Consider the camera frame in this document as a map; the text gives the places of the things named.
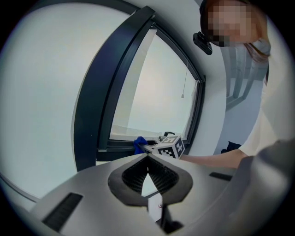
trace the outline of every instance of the white cable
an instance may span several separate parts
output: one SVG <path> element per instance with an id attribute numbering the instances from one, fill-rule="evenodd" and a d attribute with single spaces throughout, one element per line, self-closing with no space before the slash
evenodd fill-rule
<path id="1" fill-rule="evenodd" d="M 188 58 L 187 66 L 186 66 L 186 74 L 185 74 L 185 81 L 184 81 L 184 87 L 183 87 L 183 94 L 181 95 L 182 98 L 184 98 L 184 89 L 185 89 L 185 83 L 186 83 L 186 76 L 188 75 L 188 70 L 189 70 L 189 58 Z"/>

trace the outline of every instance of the window glass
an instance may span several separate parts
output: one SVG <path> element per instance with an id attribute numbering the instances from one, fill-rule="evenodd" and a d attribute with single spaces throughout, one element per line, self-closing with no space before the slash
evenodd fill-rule
<path id="1" fill-rule="evenodd" d="M 122 87 L 110 139 L 153 138 L 165 131 L 185 139 L 195 87 L 187 65 L 150 30 Z"/>

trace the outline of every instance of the person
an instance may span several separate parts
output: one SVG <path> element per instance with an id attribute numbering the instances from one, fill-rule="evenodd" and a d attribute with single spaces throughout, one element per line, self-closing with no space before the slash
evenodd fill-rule
<path id="1" fill-rule="evenodd" d="M 219 47 L 246 47 L 253 61 L 269 63 L 256 123 L 239 149 L 212 156 L 182 155 L 181 160 L 237 168 L 247 156 L 295 137 L 294 62 L 271 20 L 247 0 L 204 0 L 201 30 Z"/>

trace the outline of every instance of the white shirt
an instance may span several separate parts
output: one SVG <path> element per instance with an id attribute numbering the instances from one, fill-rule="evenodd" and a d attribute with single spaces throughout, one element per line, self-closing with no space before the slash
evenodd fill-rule
<path id="1" fill-rule="evenodd" d="M 260 111 L 246 142 L 240 147 L 246 155 L 256 155 L 277 140 L 295 137 L 295 71 L 287 44 L 273 22 L 267 21 L 271 44 L 269 77 L 262 90 Z"/>

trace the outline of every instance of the blue cloth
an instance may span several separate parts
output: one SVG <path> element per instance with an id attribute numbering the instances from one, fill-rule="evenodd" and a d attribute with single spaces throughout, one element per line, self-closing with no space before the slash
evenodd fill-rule
<path id="1" fill-rule="evenodd" d="M 133 142 L 133 145 L 135 147 L 134 155 L 144 153 L 144 151 L 142 151 L 141 148 L 139 147 L 139 144 L 148 144 L 148 142 L 141 136 L 135 139 Z"/>

